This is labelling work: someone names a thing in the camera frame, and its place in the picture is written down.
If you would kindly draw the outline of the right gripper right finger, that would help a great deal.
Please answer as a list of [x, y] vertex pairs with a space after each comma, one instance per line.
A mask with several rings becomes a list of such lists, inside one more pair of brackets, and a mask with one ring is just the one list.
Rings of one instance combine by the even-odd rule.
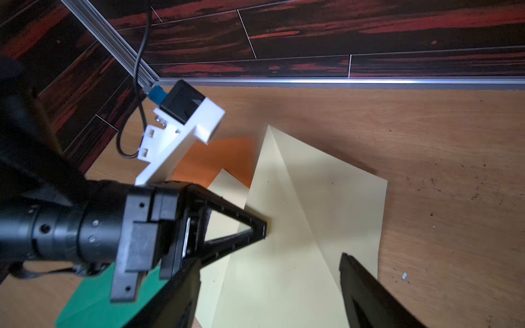
[[340, 285], [350, 327], [423, 327], [356, 258], [343, 253]]

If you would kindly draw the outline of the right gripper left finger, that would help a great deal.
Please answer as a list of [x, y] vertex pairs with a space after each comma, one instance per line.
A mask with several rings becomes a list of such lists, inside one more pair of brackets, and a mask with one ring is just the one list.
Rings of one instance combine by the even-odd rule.
[[126, 327], [191, 327], [200, 291], [201, 261], [191, 258]]

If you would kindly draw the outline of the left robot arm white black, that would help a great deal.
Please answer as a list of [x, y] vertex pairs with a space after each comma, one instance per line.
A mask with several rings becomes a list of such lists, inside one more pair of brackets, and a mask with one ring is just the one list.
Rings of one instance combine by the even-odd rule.
[[148, 166], [134, 184], [88, 180], [64, 158], [25, 67], [1, 58], [1, 262], [35, 279], [27, 261], [70, 262], [98, 276], [113, 267], [110, 301], [134, 302], [155, 267], [169, 280], [193, 260], [202, 266], [267, 235], [267, 223], [199, 184], [169, 180], [191, 145], [208, 142], [224, 112], [185, 81], [154, 91], [171, 106], [152, 128]]

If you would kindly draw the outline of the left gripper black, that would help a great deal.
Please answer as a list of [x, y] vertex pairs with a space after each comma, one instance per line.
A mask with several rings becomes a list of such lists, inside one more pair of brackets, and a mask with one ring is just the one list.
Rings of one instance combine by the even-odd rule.
[[[182, 267], [193, 260], [206, 267], [266, 238], [266, 221], [199, 184], [168, 182], [150, 187], [116, 182], [94, 184], [79, 228], [79, 255], [88, 264], [114, 266], [110, 302], [137, 301], [143, 278], [175, 244], [177, 230], [183, 226], [189, 206], [197, 212], [196, 234], [190, 234]], [[249, 229], [206, 241], [212, 212]]]

